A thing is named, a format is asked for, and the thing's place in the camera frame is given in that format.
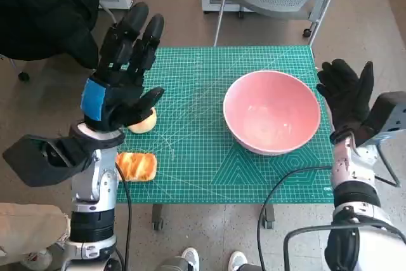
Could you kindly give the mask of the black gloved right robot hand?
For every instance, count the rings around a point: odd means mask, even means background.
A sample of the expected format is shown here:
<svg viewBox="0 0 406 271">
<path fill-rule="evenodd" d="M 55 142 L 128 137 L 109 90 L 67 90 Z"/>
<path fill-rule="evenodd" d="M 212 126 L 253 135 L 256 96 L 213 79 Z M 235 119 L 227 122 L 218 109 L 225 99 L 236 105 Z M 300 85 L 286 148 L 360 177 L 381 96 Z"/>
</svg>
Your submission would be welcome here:
<svg viewBox="0 0 406 271">
<path fill-rule="evenodd" d="M 355 130 L 369 115 L 374 87 L 373 63 L 368 61 L 360 75 L 343 60 L 324 62 L 317 73 L 317 91 L 325 98 L 335 131 Z"/>
</svg>

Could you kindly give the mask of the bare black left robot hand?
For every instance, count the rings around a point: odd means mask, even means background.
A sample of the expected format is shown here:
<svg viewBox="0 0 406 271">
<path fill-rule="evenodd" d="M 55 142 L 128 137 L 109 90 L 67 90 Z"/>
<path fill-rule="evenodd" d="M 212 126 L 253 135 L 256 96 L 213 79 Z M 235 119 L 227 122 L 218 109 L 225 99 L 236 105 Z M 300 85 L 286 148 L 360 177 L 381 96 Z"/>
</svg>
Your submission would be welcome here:
<svg viewBox="0 0 406 271">
<path fill-rule="evenodd" d="M 142 122 L 164 93 L 161 87 L 145 92 L 143 86 L 164 29 L 164 17 L 148 19 L 148 12 L 146 3 L 136 3 L 105 35 L 81 99 L 84 123 L 92 130 L 110 132 Z"/>
</svg>

